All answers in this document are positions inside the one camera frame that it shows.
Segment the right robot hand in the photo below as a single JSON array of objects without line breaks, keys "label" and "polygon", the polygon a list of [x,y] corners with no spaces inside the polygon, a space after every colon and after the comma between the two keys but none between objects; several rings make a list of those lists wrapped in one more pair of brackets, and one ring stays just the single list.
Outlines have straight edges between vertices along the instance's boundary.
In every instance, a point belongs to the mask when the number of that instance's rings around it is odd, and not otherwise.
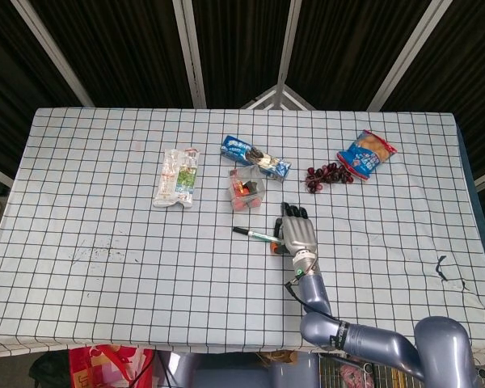
[{"label": "right robot hand", "polygon": [[317,252],[313,223],[301,206],[281,204],[281,216],[275,221],[273,237],[279,240],[270,243],[273,254],[295,256],[299,251]]}]

